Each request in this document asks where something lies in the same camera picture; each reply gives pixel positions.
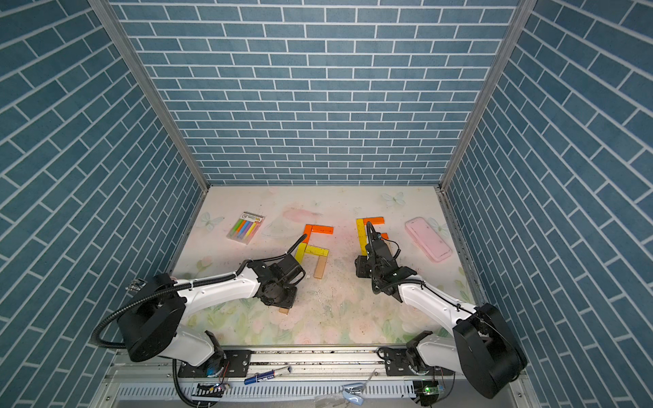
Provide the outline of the yellow block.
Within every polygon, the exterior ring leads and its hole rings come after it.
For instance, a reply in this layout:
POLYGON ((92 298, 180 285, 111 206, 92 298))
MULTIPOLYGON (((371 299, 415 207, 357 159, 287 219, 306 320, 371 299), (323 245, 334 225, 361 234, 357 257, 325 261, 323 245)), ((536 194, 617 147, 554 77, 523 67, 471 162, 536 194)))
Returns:
POLYGON ((327 257, 329 255, 329 250, 326 248, 318 248, 317 246, 307 246, 305 252, 310 255, 316 255, 320 257, 327 257))
POLYGON ((297 251, 295 253, 294 258, 297 260, 298 263, 302 263, 306 248, 307 248, 307 244, 304 242, 300 243, 299 246, 297 247, 297 251))
POLYGON ((366 224, 364 222, 364 219, 356 220, 356 229, 357 229, 358 237, 360 239, 365 240, 367 238, 367 231, 366 231, 366 224))
POLYGON ((365 237, 360 236, 359 237, 359 243, 360 243, 360 247, 361 247, 362 256, 366 257, 367 256, 367 248, 366 248, 367 239, 365 237))

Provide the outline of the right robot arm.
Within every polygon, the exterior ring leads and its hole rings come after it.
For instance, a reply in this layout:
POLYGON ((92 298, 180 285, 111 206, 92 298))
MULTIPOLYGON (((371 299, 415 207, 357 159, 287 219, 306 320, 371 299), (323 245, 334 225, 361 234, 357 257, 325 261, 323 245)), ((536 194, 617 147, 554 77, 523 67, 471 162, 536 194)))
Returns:
POLYGON ((371 280, 372 292, 411 306, 449 334, 440 339, 422 331, 406 344, 410 370, 426 374, 435 368, 461 373, 487 399, 515 381, 527 358, 499 309, 475 306, 428 284, 415 270, 398 265, 383 239, 369 241, 367 254, 355 260, 356 275, 371 280))

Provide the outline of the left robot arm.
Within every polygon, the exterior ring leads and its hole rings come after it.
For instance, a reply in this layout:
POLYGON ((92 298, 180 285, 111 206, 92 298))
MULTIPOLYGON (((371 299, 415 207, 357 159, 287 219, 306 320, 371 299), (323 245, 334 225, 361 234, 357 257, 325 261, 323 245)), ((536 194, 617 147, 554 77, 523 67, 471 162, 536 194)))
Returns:
POLYGON ((198 280, 175 281, 158 275, 134 296, 137 305, 117 318, 129 358, 143 362, 165 357, 192 367, 219 364, 224 352, 217 337, 190 328, 190 318, 204 309, 241 299, 291 309, 297 285, 305 276, 291 254, 246 260, 235 272, 198 280))

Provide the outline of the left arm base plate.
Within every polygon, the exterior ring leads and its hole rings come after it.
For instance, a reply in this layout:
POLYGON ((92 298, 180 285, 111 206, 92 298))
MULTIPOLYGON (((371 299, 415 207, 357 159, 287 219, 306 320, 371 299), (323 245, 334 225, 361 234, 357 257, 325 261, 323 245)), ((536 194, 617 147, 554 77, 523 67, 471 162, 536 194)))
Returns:
POLYGON ((181 378, 245 378, 253 352, 251 350, 225 350, 216 353, 198 367, 181 363, 178 377, 181 378))

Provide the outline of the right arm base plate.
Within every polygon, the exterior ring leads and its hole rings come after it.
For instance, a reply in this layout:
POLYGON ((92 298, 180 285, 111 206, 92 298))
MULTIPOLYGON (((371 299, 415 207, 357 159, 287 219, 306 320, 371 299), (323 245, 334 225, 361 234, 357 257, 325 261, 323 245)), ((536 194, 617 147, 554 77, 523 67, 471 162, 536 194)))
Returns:
POLYGON ((415 348, 379 347, 376 354, 384 362, 384 369, 388 377, 452 376, 454 374, 454 371, 444 367, 427 365, 415 348))

